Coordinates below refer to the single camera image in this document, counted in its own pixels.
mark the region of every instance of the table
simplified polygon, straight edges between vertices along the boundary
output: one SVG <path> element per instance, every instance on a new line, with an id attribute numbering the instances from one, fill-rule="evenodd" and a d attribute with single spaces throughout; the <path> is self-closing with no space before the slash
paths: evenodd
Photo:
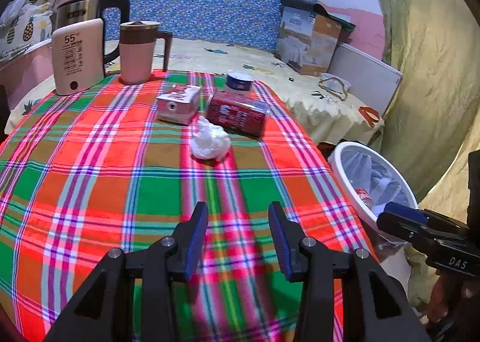
<path id="1" fill-rule="evenodd" d="M 148 247 L 198 201 L 209 209 L 200 266 L 174 286 L 184 340 L 292 339 L 302 285 L 279 271 L 271 201 L 332 249 L 368 247 L 325 159 L 267 85 L 251 92 L 271 106 L 263 138 L 231 132 L 217 162 L 191 155 L 194 121 L 155 120 L 155 97 L 173 83 L 202 86 L 201 113 L 225 78 L 156 70 L 142 85 L 113 76 L 78 94 L 51 93 L 2 144 L 0 304 L 29 341 L 43 339 L 110 248 Z M 334 322 L 340 341 L 339 286 Z"/>

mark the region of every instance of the kettle label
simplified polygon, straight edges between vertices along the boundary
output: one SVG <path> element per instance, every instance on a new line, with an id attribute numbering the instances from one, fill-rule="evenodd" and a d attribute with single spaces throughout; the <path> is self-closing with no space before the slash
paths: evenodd
<path id="1" fill-rule="evenodd" d="M 68 13 L 67 18 L 72 19 L 74 17 L 83 16 L 85 13 L 87 13 L 85 9 L 74 10 L 73 12 Z"/>
<path id="2" fill-rule="evenodd" d="M 62 47 L 63 70 L 66 75 L 81 72 L 83 65 L 83 44 L 80 32 L 65 35 Z"/>

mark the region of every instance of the crumpled white plastic bag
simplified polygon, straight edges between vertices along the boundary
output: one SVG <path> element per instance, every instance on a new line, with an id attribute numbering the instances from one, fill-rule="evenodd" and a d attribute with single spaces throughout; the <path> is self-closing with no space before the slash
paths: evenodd
<path id="1" fill-rule="evenodd" d="M 221 126 L 210 123 L 203 116 L 197 120 L 197 130 L 190 141 L 196 158 L 221 160 L 230 148 L 230 136 Z"/>

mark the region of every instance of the plastic bin liner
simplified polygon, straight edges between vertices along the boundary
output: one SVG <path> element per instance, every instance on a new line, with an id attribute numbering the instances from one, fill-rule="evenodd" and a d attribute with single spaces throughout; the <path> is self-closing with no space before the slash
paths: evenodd
<path id="1" fill-rule="evenodd" d="M 378 216 L 385 204 L 394 201 L 409 205 L 409 200 L 388 168 L 371 156 L 354 151 L 342 153 L 342 166 L 354 189 L 365 189 L 373 201 L 371 211 Z"/>

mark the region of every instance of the screw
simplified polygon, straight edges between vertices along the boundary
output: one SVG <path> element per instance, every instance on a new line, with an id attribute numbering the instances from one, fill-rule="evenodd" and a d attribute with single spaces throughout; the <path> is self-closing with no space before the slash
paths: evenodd
<path id="1" fill-rule="evenodd" d="M 357 250 L 355 250 L 355 255 L 358 258 L 361 258 L 362 260 L 364 260 L 365 258 L 368 258 L 370 253 L 368 252 L 368 250 L 366 250 L 364 248 L 358 248 Z"/>
<path id="2" fill-rule="evenodd" d="M 122 250 L 119 248 L 111 248 L 109 250 L 109 257 L 110 258 L 118 258 L 122 254 Z"/>
<path id="3" fill-rule="evenodd" d="M 175 243 L 175 239 L 172 238 L 171 236 L 166 236 L 165 238 L 162 238 L 160 243 L 162 244 L 162 246 L 165 246 L 166 248 L 169 248 L 170 246 L 172 246 Z"/>
<path id="4" fill-rule="evenodd" d="M 312 238 L 311 236 L 304 237 L 301 242 L 308 248 L 311 248 L 317 244 L 316 239 Z"/>

